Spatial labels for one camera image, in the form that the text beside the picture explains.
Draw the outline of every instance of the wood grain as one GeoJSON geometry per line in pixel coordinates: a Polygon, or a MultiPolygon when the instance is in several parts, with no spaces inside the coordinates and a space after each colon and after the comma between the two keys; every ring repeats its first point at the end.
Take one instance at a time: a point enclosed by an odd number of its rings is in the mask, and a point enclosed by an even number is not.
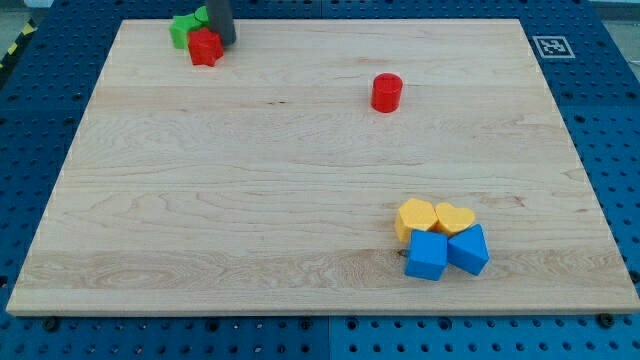
{"type": "Polygon", "coordinates": [[[215,68],[124,21],[14,315],[629,313],[640,302],[520,24],[238,20],[215,68]],[[405,82],[373,111],[377,73],[405,82]],[[405,277],[409,197],[472,208],[479,277],[405,277]]]}

